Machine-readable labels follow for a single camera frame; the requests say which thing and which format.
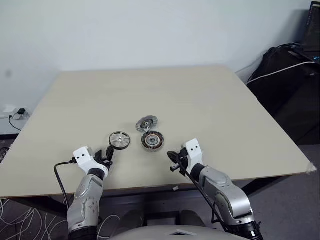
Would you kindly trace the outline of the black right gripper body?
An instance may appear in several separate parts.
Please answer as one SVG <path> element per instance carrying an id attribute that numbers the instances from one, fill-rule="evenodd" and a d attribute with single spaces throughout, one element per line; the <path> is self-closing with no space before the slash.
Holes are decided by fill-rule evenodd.
<path id="1" fill-rule="evenodd" d="M 187 172 L 187 168 L 189 165 L 188 155 L 189 154 L 186 148 L 183 148 L 177 155 L 177 163 L 179 165 L 180 173 Z"/>

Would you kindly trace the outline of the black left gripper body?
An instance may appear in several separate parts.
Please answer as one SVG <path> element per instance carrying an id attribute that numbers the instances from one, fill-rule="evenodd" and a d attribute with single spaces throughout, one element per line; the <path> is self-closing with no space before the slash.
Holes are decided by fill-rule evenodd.
<path id="1" fill-rule="evenodd" d="M 108 160 L 107 158 L 103 158 L 102 155 L 99 155 L 99 154 L 96 154 L 94 156 L 94 160 L 98 164 L 101 164 L 101 165 L 105 166 L 106 168 L 110 168 L 113 165 L 113 161 L 112 160 Z"/>

